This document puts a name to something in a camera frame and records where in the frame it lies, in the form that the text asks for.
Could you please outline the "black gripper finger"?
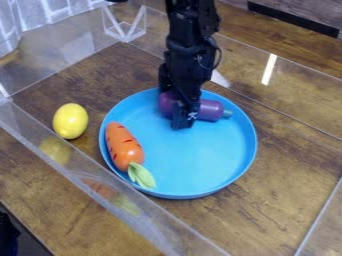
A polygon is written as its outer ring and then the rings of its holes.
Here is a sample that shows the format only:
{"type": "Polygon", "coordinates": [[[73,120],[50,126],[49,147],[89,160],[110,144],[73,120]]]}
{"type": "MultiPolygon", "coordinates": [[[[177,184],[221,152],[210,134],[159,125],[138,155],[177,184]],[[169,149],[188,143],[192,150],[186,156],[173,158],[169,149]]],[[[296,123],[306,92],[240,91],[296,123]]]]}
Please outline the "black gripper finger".
{"type": "Polygon", "coordinates": [[[159,67],[158,79],[159,79],[159,91],[161,92],[170,91],[172,90],[172,81],[170,81],[168,67],[165,64],[162,64],[159,67]]]}
{"type": "Polygon", "coordinates": [[[198,119],[201,99],[198,97],[186,98],[180,94],[176,94],[174,98],[172,128],[174,130],[192,128],[198,119]]]}

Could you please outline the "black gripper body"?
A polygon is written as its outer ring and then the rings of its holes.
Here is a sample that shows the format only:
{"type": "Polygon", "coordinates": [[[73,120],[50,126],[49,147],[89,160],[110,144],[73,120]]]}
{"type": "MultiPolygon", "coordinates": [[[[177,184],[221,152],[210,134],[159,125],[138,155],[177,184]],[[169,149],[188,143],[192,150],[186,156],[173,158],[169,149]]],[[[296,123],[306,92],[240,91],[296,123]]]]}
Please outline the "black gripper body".
{"type": "Polygon", "coordinates": [[[201,97],[201,86],[210,80],[220,62],[214,33],[221,17],[214,0],[166,0],[169,35],[165,65],[172,90],[186,98],[201,97]]]}

